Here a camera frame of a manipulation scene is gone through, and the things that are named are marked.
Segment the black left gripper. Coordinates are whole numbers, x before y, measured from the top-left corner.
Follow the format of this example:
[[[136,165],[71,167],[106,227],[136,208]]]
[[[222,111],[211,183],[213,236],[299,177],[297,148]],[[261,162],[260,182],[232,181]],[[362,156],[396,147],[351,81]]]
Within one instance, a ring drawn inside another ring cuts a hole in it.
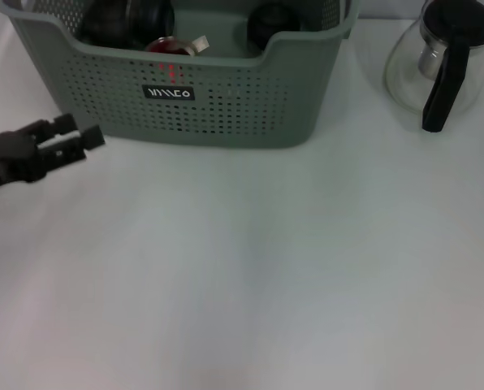
[[[46,172],[55,171],[84,161],[87,151],[106,144],[101,129],[93,126],[75,136],[37,148],[36,142],[46,142],[77,130],[73,116],[65,114],[51,122],[40,119],[17,132],[0,133],[0,187],[14,182],[38,181],[41,163]]]

